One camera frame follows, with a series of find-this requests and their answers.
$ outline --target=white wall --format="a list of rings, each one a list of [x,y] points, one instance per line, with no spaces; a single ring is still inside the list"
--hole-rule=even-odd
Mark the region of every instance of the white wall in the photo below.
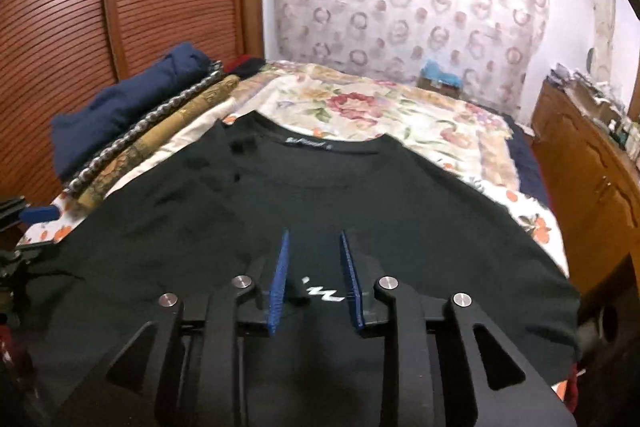
[[[545,36],[531,58],[516,120],[529,125],[542,82],[560,62],[571,70],[586,71],[587,53],[595,42],[593,0],[549,0]]]
[[[640,21],[628,0],[616,0],[610,83],[627,109],[636,85],[639,55]]]

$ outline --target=floral blanket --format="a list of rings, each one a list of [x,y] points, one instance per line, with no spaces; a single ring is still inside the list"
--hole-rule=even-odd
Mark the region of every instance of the floral blanket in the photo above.
[[[271,62],[232,95],[238,103],[226,123],[259,110],[281,126],[326,139],[360,141],[385,133],[395,137],[503,205],[568,276],[556,218],[538,200],[518,192],[505,142],[511,131],[499,116],[417,87],[292,62]],[[59,241],[87,215],[64,195],[54,204],[62,217],[34,225],[22,243]]]

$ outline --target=black t-shirt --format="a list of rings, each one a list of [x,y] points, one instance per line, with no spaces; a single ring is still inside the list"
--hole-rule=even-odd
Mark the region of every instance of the black t-shirt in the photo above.
[[[61,403],[162,293],[213,291],[284,229],[311,304],[246,343],[254,425],[378,424],[383,340],[351,326],[344,229],[418,293],[471,295],[549,384],[566,378],[578,294],[506,209],[391,137],[319,140],[251,113],[116,191],[35,268],[74,275],[28,285],[23,334],[43,388]]]

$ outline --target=metal screw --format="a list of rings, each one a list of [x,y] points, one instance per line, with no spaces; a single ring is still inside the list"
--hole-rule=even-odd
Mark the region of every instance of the metal screw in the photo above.
[[[398,279],[390,275],[385,275],[378,280],[378,284],[385,290],[395,290],[398,288]]]
[[[158,303],[163,308],[170,308],[178,301],[178,296],[175,293],[165,293],[158,299]]]
[[[466,293],[456,293],[453,295],[453,302],[455,302],[461,308],[466,308],[472,302],[471,297]]]
[[[231,284],[236,288],[247,288],[247,286],[251,286],[252,282],[248,275],[237,275],[231,279]]]

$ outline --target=wooden dresser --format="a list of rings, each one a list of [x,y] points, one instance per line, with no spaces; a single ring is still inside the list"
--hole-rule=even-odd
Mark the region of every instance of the wooden dresser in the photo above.
[[[572,282],[587,296],[616,268],[632,266],[640,287],[640,178],[633,163],[591,121],[574,93],[549,82],[543,84],[532,127],[533,151]]]

